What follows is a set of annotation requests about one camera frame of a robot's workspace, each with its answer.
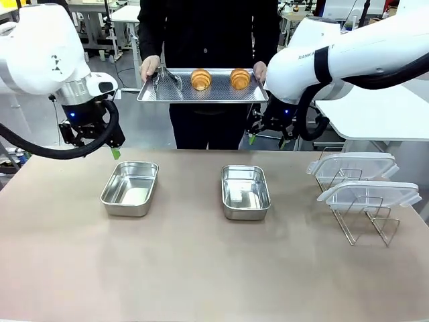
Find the person's right hand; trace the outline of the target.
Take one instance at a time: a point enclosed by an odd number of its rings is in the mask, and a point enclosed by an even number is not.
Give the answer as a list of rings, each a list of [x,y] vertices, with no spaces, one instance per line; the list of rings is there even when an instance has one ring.
[[[143,59],[139,68],[142,82],[145,83],[149,76],[152,76],[157,68],[160,67],[161,60],[158,55],[151,55]]]

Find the person's left hand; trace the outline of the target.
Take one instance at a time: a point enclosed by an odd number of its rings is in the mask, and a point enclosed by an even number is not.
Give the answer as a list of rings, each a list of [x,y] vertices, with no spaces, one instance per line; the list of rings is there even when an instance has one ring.
[[[261,83],[264,84],[266,78],[267,66],[264,62],[256,62],[253,66],[253,73],[255,78]]]

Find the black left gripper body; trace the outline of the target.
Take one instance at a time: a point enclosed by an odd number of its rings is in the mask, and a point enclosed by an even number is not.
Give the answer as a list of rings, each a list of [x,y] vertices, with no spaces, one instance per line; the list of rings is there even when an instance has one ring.
[[[78,105],[61,105],[66,119],[74,133],[81,133],[82,138],[108,138],[111,131],[108,131],[109,123],[103,117],[107,113],[107,108],[103,101],[91,99],[86,103]]]

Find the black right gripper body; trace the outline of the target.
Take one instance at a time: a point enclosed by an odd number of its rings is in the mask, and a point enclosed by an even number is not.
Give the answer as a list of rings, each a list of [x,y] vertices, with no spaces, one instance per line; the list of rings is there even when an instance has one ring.
[[[282,131],[293,123],[297,108],[297,105],[284,103],[275,97],[270,97],[265,111],[261,113],[262,116],[257,122],[257,128],[260,131]]]

